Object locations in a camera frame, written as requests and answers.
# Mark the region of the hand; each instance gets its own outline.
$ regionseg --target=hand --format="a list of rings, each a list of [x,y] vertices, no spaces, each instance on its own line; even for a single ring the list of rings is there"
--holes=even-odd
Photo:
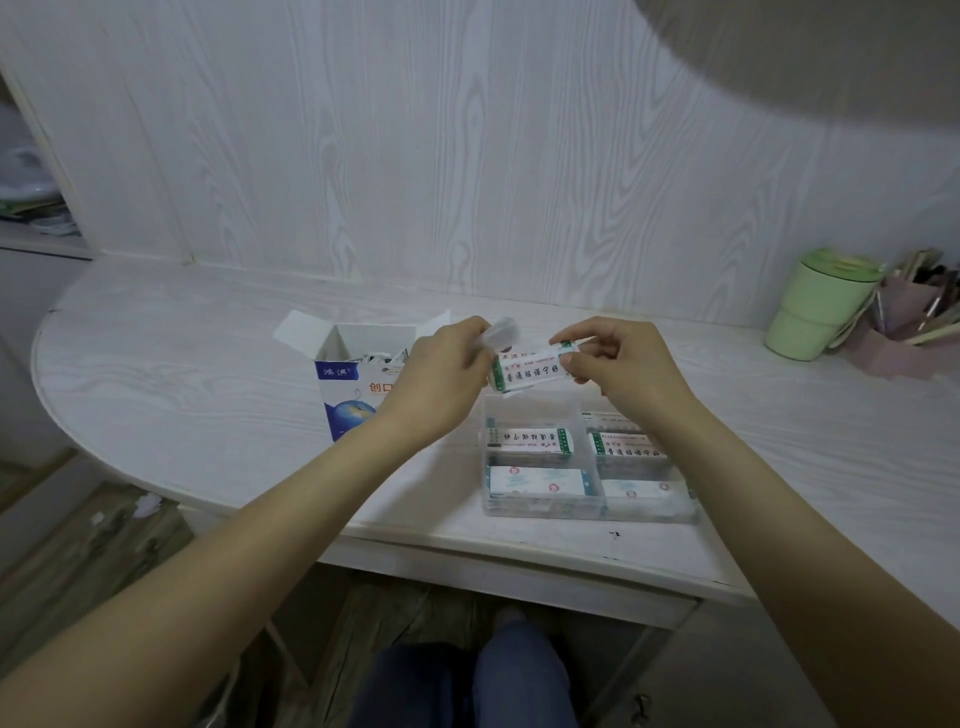
[[[469,414],[487,383],[496,354],[477,349],[490,328],[479,316],[417,339],[377,417],[391,418],[417,449],[439,440]]]
[[[585,339],[561,364],[578,384],[596,382],[611,404],[642,426],[697,403],[684,375],[649,322],[594,316],[560,331],[551,344]]]

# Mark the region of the open box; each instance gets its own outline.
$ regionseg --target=open box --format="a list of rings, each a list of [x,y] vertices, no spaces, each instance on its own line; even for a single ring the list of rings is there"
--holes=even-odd
[[[594,440],[617,433],[626,435],[625,442],[642,437],[636,425],[616,413],[585,413],[577,400],[559,392],[490,395],[481,407],[487,515],[648,522],[699,518],[683,476],[657,449],[621,455],[595,446]]]
[[[394,388],[406,351],[414,342],[449,322],[449,311],[419,325],[334,324],[291,311],[274,331],[274,338],[313,361],[330,435],[339,440],[376,412]],[[387,357],[368,361],[373,353]]]

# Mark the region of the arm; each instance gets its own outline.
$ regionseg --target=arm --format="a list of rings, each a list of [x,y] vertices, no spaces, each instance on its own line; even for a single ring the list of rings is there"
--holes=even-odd
[[[841,725],[960,725],[960,632],[848,541],[694,397],[653,324],[595,318],[564,365],[642,425]]]
[[[419,339],[377,414],[43,647],[0,684],[4,723],[185,725],[377,486],[463,421],[492,364],[472,348],[486,327]]]

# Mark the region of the cup lid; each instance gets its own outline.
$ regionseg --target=cup lid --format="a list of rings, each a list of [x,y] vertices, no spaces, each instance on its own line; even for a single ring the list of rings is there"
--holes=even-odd
[[[883,278],[883,263],[865,255],[840,255],[832,248],[818,248],[801,259],[817,273],[859,283],[876,283]]]

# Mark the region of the shelf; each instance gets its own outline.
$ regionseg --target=shelf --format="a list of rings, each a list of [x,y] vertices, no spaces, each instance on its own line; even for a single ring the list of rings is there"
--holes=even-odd
[[[81,236],[56,237],[44,235],[28,225],[0,220],[0,249],[24,253],[63,255],[83,260],[92,260],[96,252],[91,250]]]

